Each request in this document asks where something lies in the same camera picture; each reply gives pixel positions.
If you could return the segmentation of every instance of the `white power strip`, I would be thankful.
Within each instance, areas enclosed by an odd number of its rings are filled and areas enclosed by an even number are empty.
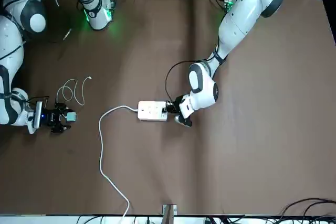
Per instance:
[[[166,102],[140,101],[138,118],[141,121],[167,121],[168,113],[162,113]]]

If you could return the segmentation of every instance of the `brown backdrop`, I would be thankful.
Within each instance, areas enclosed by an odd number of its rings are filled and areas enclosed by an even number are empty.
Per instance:
[[[0,128],[0,212],[122,213],[124,200],[98,170],[99,116],[165,100],[166,72],[208,57],[222,14],[208,0],[118,0],[114,23],[92,31],[76,0],[46,2],[49,32],[25,46],[16,82],[53,99],[66,80],[80,80],[80,97],[81,81],[93,79],[84,107],[68,103],[78,121],[63,135]],[[69,24],[65,42],[45,41]],[[130,213],[158,214],[172,202],[180,214],[277,214],[297,199],[336,198],[335,53],[322,2],[284,0],[230,54],[215,77],[217,103],[195,113],[191,129],[139,122],[126,110],[106,118],[103,169],[131,200]],[[190,90],[187,68],[172,71],[174,97]]]

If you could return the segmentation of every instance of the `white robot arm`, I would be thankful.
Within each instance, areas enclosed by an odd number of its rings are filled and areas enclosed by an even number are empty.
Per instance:
[[[235,0],[219,27],[218,45],[208,59],[189,67],[192,90],[167,105],[168,112],[178,113],[176,122],[192,126],[190,115],[198,109],[213,105],[218,98],[218,86],[213,80],[217,68],[227,55],[245,38],[259,16],[270,17],[282,0]]]
[[[45,30],[46,14],[41,0],[3,0],[0,14],[0,124],[27,125],[34,133],[36,111],[26,102],[28,95],[12,89],[12,80],[23,62],[23,33],[37,34]],[[110,0],[80,0],[89,23],[95,30],[111,21]]]

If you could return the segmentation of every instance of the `power cord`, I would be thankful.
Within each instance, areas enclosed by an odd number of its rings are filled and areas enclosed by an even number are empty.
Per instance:
[[[99,157],[99,171],[100,171],[100,174],[111,184],[111,186],[114,187],[114,189],[120,194],[120,196],[122,198],[124,198],[124,200],[126,200],[127,202],[127,208],[124,212],[124,214],[122,215],[119,223],[121,223],[121,221],[123,220],[123,218],[125,217],[125,215],[127,214],[129,208],[130,208],[130,201],[127,199],[127,197],[121,192],[121,190],[118,189],[118,187],[112,182],[112,180],[103,172],[102,170],[102,157],[103,157],[103,137],[102,137],[102,134],[101,134],[101,128],[100,128],[100,123],[101,123],[101,120],[108,114],[112,113],[113,111],[115,110],[118,110],[118,109],[121,109],[121,108],[125,108],[125,109],[129,109],[133,112],[137,112],[138,110],[137,109],[133,109],[131,107],[128,107],[126,105],[121,105],[121,106],[118,106],[118,107],[115,107],[115,108],[112,108],[110,110],[108,110],[107,112],[105,112],[99,119],[99,122],[98,122],[98,129],[99,129],[99,137],[100,137],[100,143],[101,143],[101,151],[100,151],[100,157]]]
[[[67,81],[64,83],[64,85],[63,85],[62,87],[60,87],[60,88],[57,90],[57,94],[56,94],[56,102],[58,102],[58,93],[59,93],[59,91],[62,89],[62,95],[63,95],[64,100],[66,100],[66,101],[71,101],[72,98],[75,98],[76,102],[77,102],[79,105],[84,106],[84,104],[85,104],[85,99],[84,99],[84,95],[83,95],[83,90],[84,90],[84,83],[86,82],[87,79],[92,80],[92,77],[91,77],[91,76],[87,76],[87,77],[84,79],[84,81],[83,81],[83,84],[82,84],[82,98],[83,98],[83,103],[80,103],[80,102],[77,100],[77,97],[76,97],[76,87],[77,87],[77,83],[78,83],[78,80],[77,80],[77,79],[69,79],[69,80],[67,80]],[[68,83],[69,81],[74,81],[74,82],[75,82],[75,87],[74,87],[73,90],[72,90],[69,86],[66,86],[67,83]],[[65,97],[65,95],[64,95],[64,88],[67,88],[67,89],[70,90],[70,92],[71,92],[71,97],[70,97],[70,99],[67,99],[67,98]]]

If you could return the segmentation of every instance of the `white usb cable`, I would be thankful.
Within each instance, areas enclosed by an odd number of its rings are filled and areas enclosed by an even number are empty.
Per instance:
[[[76,100],[76,102],[77,102],[79,105],[84,106],[84,104],[85,104],[85,100],[84,100],[84,95],[83,95],[83,89],[84,89],[84,83],[85,83],[85,81],[86,81],[87,79],[92,80],[92,77],[91,77],[91,76],[87,76],[87,77],[84,79],[84,81],[83,81],[83,84],[82,84],[82,99],[83,99],[83,103],[80,103],[80,102],[77,100],[77,97],[76,97],[76,86],[77,86],[77,83],[78,83],[78,80],[77,80],[77,79],[69,79],[69,80],[67,80],[67,81],[64,83],[64,85],[63,85],[62,87],[60,87],[60,88],[57,90],[57,94],[56,94],[56,102],[58,102],[58,92],[62,89],[62,95],[63,95],[64,100],[66,100],[66,101],[71,101],[71,99],[74,97],[75,100]],[[74,82],[75,82],[75,87],[74,87],[73,91],[72,91],[72,89],[71,89],[70,87],[66,86],[67,83],[68,83],[69,81],[74,81]],[[70,90],[70,92],[71,92],[71,97],[70,97],[70,99],[67,99],[67,98],[65,97],[65,95],[64,95],[64,88],[67,88],[67,89]]]
[[[105,112],[99,119],[99,123],[98,123],[98,128],[99,128],[99,137],[100,137],[100,143],[101,143],[101,151],[100,151],[100,157],[99,157],[99,171],[100,171],[100,174],[105,178],[107,179],[107,181],[111,184],[111,186],[114,187],[114,189],[121,195],[121,197],[123,197],[126,202],[127,202],[127,208],[124,212],[124,214],[122,215],[119,223],[121,223],[122,219],[125,217],[125,215],[127,214],[129,208],[130,208],[130,201],[127,199],[127,197],[121,192],[121,190],[118,189],[118,187],[112,182],[112,180],[103,172],[102,170],[102,165],[101,165],[101,162],[102,162],[102,157],[103,157],[103,137],[102,137],[102,134],[101,134],[101,128],[100,128],[100,123],[101,123],[101,120],[108,114],[110,114],[111,112],[115,111],[115,110],[118,110],[118,109],[121,109],[121,108],[126,108],[126,109],[129,109],[133,112],[137,112],[138,110],[137,109],[133,109],[131,107],[128,107],[126,105],[121,105],[121,106],[118,106],[118,107],[115,107],[115,108],[112,108],[110,109],[109,111]]]

